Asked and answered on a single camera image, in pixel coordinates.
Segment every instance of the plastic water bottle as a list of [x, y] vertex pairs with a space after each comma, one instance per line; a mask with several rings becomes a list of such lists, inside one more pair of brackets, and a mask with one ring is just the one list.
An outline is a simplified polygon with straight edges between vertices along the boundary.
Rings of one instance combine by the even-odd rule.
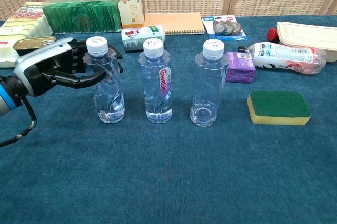
[[172, 117], [170, 54], [163, 42], [151, 38], [139, 55], [146, 115], [152, 123], [165, 123]]
[[317, 48], [295, 48], [269, 42], [256, 43], [239, 52], [253, 55], [255, 66], [261, 68], [289, 69], [303, 74], [316, 74], [326, 64], [326, 52]]
[[228, 65], [224, 47], [222, 41], [210, 39], [204, 42], [203, 51], [195, 56], [190, 118], [201, 127], [212, 125], [217, 117]]
[[83, 57], [88, 73], [105, 70], [105, 79], [94, 85], [94, 104], [104, 123], [117, 123], [124, 117], [124, 97], [116, 52], [108, 47], [104, 37], [86, 41], [88, 52]]

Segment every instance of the blue ring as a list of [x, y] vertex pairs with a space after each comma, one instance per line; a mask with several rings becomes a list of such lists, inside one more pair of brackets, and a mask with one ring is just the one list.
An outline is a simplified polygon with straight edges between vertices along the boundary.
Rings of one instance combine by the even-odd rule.
[[4, 99], [6, 102], [7, 106], [11, 109], [14, 110], [16, 108], [14, 101], [12, 98], [8, 95], [6, 90], [0, 85], [0, 96]]

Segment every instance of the purple soap bar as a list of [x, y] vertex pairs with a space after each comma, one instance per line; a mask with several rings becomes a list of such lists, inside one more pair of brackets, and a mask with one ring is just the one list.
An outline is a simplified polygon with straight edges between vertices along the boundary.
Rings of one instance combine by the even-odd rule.
[[250, 53], [227, 52], [228, 68], [226, 82], [251, 83], [255, 66]]

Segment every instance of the notebook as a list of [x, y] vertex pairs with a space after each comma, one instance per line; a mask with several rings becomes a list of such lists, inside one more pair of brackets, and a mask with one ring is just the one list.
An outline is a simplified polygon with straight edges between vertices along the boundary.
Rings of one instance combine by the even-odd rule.
[[162, 25], [166, 35], [204, 34], [200, 13], [145, 13], [144, 26]]

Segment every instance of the tin can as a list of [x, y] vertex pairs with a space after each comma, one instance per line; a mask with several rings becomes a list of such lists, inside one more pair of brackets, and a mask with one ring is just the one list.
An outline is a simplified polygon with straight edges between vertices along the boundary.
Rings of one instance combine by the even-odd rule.
[[143, 43], [149, 38], [165, 40], [165, 31], [162, 25], [126, 28], [122, 30], [122, 41], [126, 52], [143, 50]]
[[55, 36], [45, 36], [45, 37], [35, 37], [35, 38], [25, 38], [17, 41], [13, 45], [13, 49], [17, 51], [19, 56], [26, 55], [36, 49], [42, 48], [48, 44], [56, 41]]

